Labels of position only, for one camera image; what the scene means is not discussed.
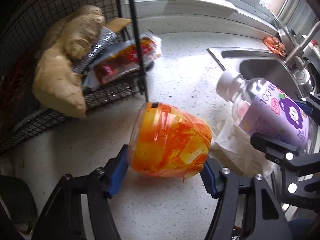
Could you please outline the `purple label plastic bottle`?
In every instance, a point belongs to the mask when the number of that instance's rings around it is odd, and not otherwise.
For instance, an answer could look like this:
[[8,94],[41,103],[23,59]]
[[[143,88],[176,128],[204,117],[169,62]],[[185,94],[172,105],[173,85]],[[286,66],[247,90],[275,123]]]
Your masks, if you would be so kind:
[[250,137],[259,133],[296,146],[300,155],[310,154],[316,140],[316,125],[287,94],[270,81],[250,80],[225,70],[217,94],[233,104],[234,122]]

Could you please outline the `orange plastic snack cup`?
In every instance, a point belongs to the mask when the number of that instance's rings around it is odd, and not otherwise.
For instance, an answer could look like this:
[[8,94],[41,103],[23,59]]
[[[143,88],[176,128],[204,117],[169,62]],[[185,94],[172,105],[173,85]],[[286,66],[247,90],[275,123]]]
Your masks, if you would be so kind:
[[146,176],[190,178],[203,170],[212,138],[205,120],[166,103],[147,102],[135,121],[127,161]]

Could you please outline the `crumpled white plastic bag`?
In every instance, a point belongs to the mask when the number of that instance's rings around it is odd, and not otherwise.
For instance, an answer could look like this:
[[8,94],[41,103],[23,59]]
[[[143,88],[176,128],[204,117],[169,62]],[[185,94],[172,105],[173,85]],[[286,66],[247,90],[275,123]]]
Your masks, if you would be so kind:
[[250,137],[240,129],[232,119],[220,120],[212,127],[213,138],[209,156],[221,166],[244,177],[262,174],[269,178],[274,164],[250,143]]

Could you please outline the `chrome sink faucet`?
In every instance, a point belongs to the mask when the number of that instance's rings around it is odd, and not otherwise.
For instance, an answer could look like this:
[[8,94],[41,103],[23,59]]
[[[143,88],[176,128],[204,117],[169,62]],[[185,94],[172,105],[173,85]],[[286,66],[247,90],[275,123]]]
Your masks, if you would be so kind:
[[319,22],[302,36],[297,42],[293,33],[277,18],[274,24],[278,29],[280,41],[285,46],[285,64],[291,71],[301,94],[308,97],[311,93],[319,92],[319,46],[313,39],[319,31]]

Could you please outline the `stainless steel sink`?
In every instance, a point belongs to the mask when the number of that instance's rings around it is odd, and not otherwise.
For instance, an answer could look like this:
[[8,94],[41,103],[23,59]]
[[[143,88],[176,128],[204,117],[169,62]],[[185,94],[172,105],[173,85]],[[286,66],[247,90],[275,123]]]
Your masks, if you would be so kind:
[[222,70],[235,70],[245,79],[262,77],[292,99],[317,92],[317,82],[311,68],[301,73],[296,67],[287,67],[284,60],[274,53],[261,49],[212,47],[207,49]]

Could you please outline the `orange cloth by sink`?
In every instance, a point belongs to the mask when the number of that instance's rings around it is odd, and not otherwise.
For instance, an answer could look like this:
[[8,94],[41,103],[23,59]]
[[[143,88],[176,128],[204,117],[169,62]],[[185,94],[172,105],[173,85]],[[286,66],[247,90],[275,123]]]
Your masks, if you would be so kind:
[[286,56],[285,46],[276,37],[269,36],[263,40],[263,43],[273,53],[278,54],[282,57]]

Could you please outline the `large ginger root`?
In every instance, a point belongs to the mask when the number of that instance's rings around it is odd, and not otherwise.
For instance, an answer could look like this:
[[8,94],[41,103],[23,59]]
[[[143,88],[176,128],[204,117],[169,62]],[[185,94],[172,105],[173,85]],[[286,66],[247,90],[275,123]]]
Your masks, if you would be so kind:
[[85,116],[81,79],[73,72],[72,61],[89,53],[105,23],[102,15],[81,15],[68,22],[43,52],[33,82],[33,94],[42,105],[74,118]]

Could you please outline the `red snack packet on rack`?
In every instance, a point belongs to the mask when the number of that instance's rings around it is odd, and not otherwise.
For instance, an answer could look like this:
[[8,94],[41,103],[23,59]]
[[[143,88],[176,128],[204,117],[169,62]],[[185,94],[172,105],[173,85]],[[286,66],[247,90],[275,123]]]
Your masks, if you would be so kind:
[[[151,33],[140,36],[142,58],[145,66],[162,55],[162,40]],[[88,65],[82,86],[97,90],[126,74],[140,70],[136,44],[133,40],[107,46]]]

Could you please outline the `silver foil packet on rack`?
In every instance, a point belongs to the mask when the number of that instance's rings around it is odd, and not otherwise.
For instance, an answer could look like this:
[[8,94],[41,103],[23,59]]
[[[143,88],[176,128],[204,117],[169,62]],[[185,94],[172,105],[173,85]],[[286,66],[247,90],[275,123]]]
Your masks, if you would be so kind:
[[102,27],[99,38],[97,42],[93,44],[91,50],[87,55],[82,57],[80,60],[76,60],[73,63],[73,72],[76,74],[81,74],[85,71],[88,65],[94,60],[94,58],[106,47],[111,45],[117,34],[107,27]]

